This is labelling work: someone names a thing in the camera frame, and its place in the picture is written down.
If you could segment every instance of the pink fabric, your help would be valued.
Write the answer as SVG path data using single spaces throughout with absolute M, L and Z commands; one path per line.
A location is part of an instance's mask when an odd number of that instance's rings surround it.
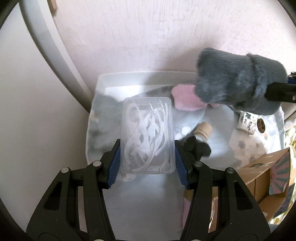
M 190 204 L 191 204 L 191 202 L 188 201 L 187 198 L 184 198 L 184 211 L 183 211 L 183 217 L 182 217 L 183 228 L 185 226 L 186 219 L 187 219 L 187 216 L 188 216 L 188 213 L 189 213 Z
M 171 93 L 174 97 L 175 108 L 178 110 L 195 111 L 207 107 L 207 104 L 202 102 L 201 99 L 194 93 L 195 85 L 177 85 Z
M 189 213 L 190 205 L 191 205 L 191 201 L 187 200 L 187 198 L 184 198 L 184 210 L 183 210 L 183 216 L 182 216 L 183 228 L 185 227 L 185 223 L 186 223 L 186 219 L 187 219 L 187 216 Z M 212 200 L 212 211 L 211 211 L 211 219 L 210 219 L 209 229 L 211 227 L 211 224 L 212 224 L 212 221 L 214 218 L 214 213 L 215 213 L 215 207 L 214 207 L 214 201 Z

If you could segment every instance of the clear plastic container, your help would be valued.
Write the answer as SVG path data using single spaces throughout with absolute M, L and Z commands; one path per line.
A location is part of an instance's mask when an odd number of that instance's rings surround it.
M 136 97 L 124 100 L 120 169 L 133 174 L 164 174 L 175 170 L 170 98 Z

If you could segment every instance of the small bottle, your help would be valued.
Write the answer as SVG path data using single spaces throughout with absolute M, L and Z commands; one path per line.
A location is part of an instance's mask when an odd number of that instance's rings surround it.
M 207 140 L 209 139 L 212 132 L 213 127 L 208 122 L 202 122 L 197 126 L 193 134 L 196 140 L 207 143 Z

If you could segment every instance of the gray fluffy mitten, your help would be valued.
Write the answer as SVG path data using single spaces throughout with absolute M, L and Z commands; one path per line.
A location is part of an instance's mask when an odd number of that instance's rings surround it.
M 233 105 L 235 110 L 258 115 L 272 115 L 281 105 L 264 97 L 269 84 L 287 82 L 286 70 L 278 61 L 205 48 L 197 69 L 195 93 L 205 103 Z

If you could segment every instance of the white cabinet edge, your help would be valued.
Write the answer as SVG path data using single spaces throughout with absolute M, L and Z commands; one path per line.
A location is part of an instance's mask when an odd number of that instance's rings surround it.
M 40 52 L 71 94 L 90 110 L 92 93 L 64 46 L 46 0 L 21 0 L 26 25 Z

